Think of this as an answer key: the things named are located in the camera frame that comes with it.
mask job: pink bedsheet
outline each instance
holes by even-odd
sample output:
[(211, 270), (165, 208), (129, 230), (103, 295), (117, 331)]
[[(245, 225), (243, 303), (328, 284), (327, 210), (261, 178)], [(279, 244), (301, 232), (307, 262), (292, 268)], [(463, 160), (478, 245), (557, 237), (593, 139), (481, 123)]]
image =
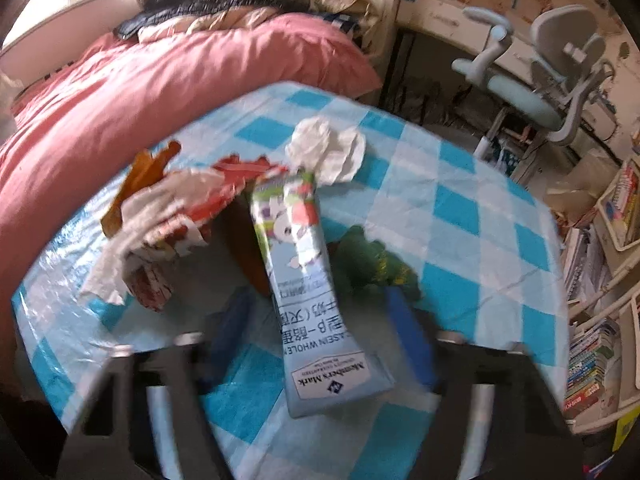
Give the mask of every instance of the pink bedsheet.
[(143, 148), (247, 92), (293, 80), (357, 97), (380, 80), (339, 30), (286, 14), (150, 44), (108, 34), (15, 107), (0, 148), (0, 309), (44, 245)]

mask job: chair backrest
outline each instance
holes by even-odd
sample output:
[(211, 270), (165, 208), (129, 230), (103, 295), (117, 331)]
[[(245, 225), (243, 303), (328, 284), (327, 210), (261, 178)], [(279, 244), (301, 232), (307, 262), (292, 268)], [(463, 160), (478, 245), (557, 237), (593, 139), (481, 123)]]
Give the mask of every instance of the chair backrest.
[[(531, 25), (531, 41), (541, 65), (562, 83), (567, 93), (589, 76), (604, 54), (606, 43), (597, 30), (595, 16), (581, 5), (549, 10)], [(535, 81), (535, 70), (532, 76)]]

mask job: blue and white tablecloth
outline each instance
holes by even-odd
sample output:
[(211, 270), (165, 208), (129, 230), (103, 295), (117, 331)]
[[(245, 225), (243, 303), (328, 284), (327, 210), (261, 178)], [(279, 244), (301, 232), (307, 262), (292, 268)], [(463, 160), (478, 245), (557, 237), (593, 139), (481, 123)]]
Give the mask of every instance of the blue and white tablecloth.
[[(418, 273), (424, 308), (441, 325), (482, 346), (523, 341), (561, 399), (568, 327), (554, 222), (526, 191), (427, 131), (351, 100), (293, 83), (252, 92), (183, 128), (171, 168), (209, 166), (232, 152), (285, 160), (302, 119), (322, 115), (367, 138), (354, 182), (319, 191), (328, 240), (366, 227)], [(105, 238), (99, 219), (125, 172), (91, 199), (43, 250), (14, 295), (31, 364), (56, 414), (73, 425), (83, 398), (115, 344), (160, 348), (197, 330), (245, 283), (222, 244), (185, 259), (167, 310), (133, 301), (117, 307), (78, 300)], [(282, 349), (273, 309), (260, 304), (231, 372), (202, 402), (239, 480), (402, 479), (428, 430), (438, 397), (412, 377), (379, 305), (344, 306), (345, 323), (383, 359), (391, 392), (299, 420), (289, 418)], [(168, 478), (180, 478), (164, 390), (151, 391), (154, 434)], [(491, 391), (479, 387), (461, 478), (476, 475), (488, 429)]]

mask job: drawer handle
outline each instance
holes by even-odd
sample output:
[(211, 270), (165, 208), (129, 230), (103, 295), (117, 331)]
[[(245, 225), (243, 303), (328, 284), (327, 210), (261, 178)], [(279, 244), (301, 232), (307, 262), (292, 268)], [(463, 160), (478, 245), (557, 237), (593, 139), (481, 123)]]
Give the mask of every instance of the drawer handle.
[(445, 16), (441, 16), (439, 14), (434, 14), (433, 12), (430, 12), (430, 16), (434, 20), (438, 20), (438, 21), (444, 23), (445, 25), (449, 25), (450, 27), (459, 27), (460, 26), (460, 22), (458, 20), (452, 20), (451, 18), (446, 18)]
[(520, 56), (519, 54), (513, 54), (513, 57), (524, 64), (527, 64), (527, 65), (531, 64), (530, 57)]

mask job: desk drawer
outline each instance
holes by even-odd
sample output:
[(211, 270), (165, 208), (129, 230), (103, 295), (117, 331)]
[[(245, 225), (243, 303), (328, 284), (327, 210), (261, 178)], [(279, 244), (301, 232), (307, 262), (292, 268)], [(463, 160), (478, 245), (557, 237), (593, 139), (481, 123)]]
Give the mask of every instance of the desk drawer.
[(447, 43), (477, 54), (484, 48), (488, 25), (472, 22), (462, 9), (441, 0), (401, 0), (397, 22), (442, 38)]
[(518, 38), (513, 38), (513, 44), (498, 58), (496, 64), (525, 83), (531, 84), (531, 61), (535, 53), (532, 46)]

